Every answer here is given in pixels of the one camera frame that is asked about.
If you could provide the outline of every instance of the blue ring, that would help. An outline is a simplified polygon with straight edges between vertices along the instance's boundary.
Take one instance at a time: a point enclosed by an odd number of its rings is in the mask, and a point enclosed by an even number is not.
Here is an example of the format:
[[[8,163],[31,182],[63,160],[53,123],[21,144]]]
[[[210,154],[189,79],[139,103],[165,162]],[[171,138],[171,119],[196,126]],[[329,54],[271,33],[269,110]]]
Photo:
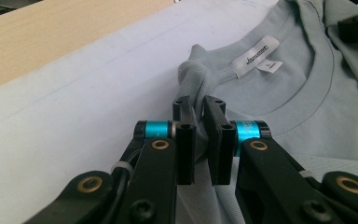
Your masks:
[[[235,154],[236,157],[239,157],[241,154],[241,145],[242,142],[246,139],[253,138],[253,137],[260,137],[260,130],[258,125],[255,121],[248,121],[248,120],[235,120],[237,124],[237,136],[238,136],[238,146],[237,152]]]
[[[145,128],[145,138],[168,137],[168,121],[152,120],[147,121]]]

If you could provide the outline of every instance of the t-shirt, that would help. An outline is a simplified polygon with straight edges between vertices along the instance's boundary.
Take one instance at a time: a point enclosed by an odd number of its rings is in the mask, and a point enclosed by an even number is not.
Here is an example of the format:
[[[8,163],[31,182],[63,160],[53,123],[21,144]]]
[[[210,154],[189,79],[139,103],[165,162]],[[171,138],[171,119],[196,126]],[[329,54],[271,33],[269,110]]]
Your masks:
[[[358,43],[341,42],[337,29],[357,14],[348,0],[280,1],[238,42],[192,48],[177,97],[190,96],[198,123],[196,184],[178,194],[194,223],[244,222],[234,195],[238,158],[229,186],[213,187],[209,177],[205,95],[226,102],[228,120],[264,120],[306,168],[358,175]]]

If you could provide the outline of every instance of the clothing label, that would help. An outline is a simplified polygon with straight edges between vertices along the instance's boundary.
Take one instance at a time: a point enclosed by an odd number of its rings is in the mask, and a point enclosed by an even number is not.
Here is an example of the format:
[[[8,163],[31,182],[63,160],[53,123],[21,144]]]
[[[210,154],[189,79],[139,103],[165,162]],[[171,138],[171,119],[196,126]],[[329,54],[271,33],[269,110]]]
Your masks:
[[[282,64],[283,64],[283,62],[274,62],[274,61],[265,59],[263,62],[261,62],[257,66],[257,68],[261,71],[265,71],[265,72],[274,74],[274,72],[276,70],[278,70],[278,68],[281,67]]]
[[[266,35],[254,47],[246,51],[240,57],[231,62],[231,66],[241,77],[263,62],[267,56],[272,53],[278,46],[279,41],[272,36]]]

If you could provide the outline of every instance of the wooden surface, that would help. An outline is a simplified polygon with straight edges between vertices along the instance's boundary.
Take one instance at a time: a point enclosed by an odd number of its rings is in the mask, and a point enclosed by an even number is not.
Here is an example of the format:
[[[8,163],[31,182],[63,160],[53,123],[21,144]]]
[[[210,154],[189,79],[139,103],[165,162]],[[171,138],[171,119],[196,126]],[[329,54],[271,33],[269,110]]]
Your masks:
[[[0,85],[171,4],[45,0],[0,16]]]

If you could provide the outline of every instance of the white clothing tag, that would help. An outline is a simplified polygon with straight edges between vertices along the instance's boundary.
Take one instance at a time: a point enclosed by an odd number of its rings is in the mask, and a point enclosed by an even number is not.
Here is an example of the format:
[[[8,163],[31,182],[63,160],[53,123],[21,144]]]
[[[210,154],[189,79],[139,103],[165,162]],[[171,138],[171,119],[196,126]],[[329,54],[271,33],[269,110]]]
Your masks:
[[[269,72],[274,74],[274,72],[276,70],[278,70],[279,67],[281,67],[281,65],[283,64],[283,62],[275,62],[275,61],[270,61],[265,59],[263,62],[261,62],[257,68],[261,71],[265,71],[265,72]]]
[[[237,73],[237,77],[241,77],[263,62],[267,56],[272,53],[278,46],[279,41],[272,36],[266,35],[255,44],[254,47],[246,51],[240,57],[231,62],[231,66]]]

